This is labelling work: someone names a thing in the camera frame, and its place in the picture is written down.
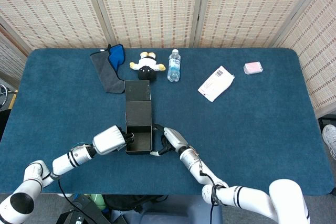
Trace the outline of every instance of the open black box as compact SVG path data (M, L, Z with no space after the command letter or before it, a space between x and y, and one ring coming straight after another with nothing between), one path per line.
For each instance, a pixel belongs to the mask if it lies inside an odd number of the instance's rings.
M148 154L152 151L152 101L148 80L125 81L126 133L134 134L127 154Z

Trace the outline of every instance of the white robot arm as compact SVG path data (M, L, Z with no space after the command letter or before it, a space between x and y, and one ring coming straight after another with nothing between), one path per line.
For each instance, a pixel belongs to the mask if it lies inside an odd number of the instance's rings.
M133 134L123 134L112 126L93 138L92 145L75 147L52 163L52 172L42 160L32 162L25 169L22 184L0 203L0 224L21 224L32 214L34 202L44 187L58 180L64 173L86 163L95 154L106 155L123 148L132 141Z
M268 196L261 190L229 187L203 163L195 149L176 130L164 128L164 135L180 160L202 185L203 199L209 204L230 205L262 214L279 224L309 224L310 217L300 186L289 179L279 179L269 186Z

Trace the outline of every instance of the black cable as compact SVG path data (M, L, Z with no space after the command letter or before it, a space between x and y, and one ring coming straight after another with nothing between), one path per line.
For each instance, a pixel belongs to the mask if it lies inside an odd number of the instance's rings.
M200 175L201 176L207 176L210 179L213 186L215 187L215 182L213 181L213 179L208 174L200 171ZM212 211L214 210L214 206L218 206L218 205L215 205L214 199L211 197L210 224L212 224Z
M213 184L212 191L216 193L216 185L215 185L215 182L213 181L213 179L208 174L203 173L202 171L200 171L200 176L207 176L210 179L211 183ZM217 207L217 206L219 206L219 205L215 204L215 200L213 198L213 195L211 195L210 224L212 224L212 211L214 210L214 207Z
M88 217L90 220L92 220L95 224L98 224L98 223L96 223L96 221L95 221L94 219L92 219L90 216L88 216L85 212L83 212L81 209L79 209L74 203L72 203L72 202L67 198L67 196L65 195L65 193L64 193L64 191L63 191L63 189L62 189L62 187L61 187L60 179L58 180L58 186L59 186L59 189L61 190L61 192L62 192L64 198L65 198L65 199L66 199L66 200L67 200L73 207L75 207L78 211L80 211L82 214L84 214L86 217Z

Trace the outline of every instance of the pink object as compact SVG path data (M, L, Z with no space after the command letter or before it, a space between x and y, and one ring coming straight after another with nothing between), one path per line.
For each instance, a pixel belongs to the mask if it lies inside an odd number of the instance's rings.
M263 68L261 67L261 64L259 61L246 63L244 65L245 74L261 73L262 71L263 71Z

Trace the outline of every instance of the blue felt tablecloth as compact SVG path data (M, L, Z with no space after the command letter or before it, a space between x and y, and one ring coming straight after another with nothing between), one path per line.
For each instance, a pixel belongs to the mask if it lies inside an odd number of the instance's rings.
M118 75L142 51L167 67L171 49L126 49ZM90 60L98 49L38 49L27 61L19 94L0 143L0 193L16 189L25 167L53 159L99 132L125 127L124 94L105 93ZM153 122L178 130L207 166L229 185L268 192L279 178L298 182L307 195L329 193L333 178L296 53L285 48L182 48L181 79L158 72L151 84ZM244 63L264 71L246 75ZM197 89L220 65L235 79L213 103ZM155 149L161 148L156 140ZM124 150L76 168L61 179L66 192L104 194L200 194L175 152L162 157ZM44 192L59 192L57 183Z

